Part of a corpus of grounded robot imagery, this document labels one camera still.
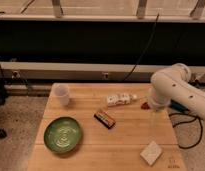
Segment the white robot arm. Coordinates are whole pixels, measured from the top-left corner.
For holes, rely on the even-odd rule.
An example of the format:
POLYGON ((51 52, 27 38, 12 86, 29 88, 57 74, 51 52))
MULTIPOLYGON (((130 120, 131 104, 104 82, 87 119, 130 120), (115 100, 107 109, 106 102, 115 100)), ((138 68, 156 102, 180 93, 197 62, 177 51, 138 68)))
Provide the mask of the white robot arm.
POLYGON ((205 120, 205 92, 190 85, 190 79, 191 70, 182 63, 155 72, 147 94, 149 107, 162 110, 174 100, 205 120))

